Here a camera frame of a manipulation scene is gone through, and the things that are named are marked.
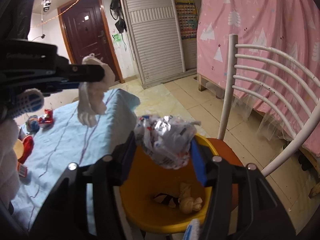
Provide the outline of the right gloved hand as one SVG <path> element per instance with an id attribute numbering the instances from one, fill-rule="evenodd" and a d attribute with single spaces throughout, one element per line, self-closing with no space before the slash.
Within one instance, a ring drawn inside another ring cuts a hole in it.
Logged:
<path id="1" fill-rule="evenodd" d="M 200 221 L 198 219 L 192 219 L 188 224 L 184 235 L 183 240 L 199 240 L 200 235 Z"/>

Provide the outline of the left gloved hand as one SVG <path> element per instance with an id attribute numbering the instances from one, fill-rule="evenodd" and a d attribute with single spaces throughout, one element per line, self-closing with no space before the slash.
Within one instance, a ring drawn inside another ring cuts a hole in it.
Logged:
<path id="1" fill-rule="evenodd" d="M 36 112 L 44 106 L 44 96 L 37 89 L 30 89 L 16 97 L 12 109 L 8 110 L 1 121 L 1 201 L 9 207 L 20 187 L 17 171 L 17 157 L 14 145 L 18 139 L 18 126 L 15 118 L 25 113 Z"/>

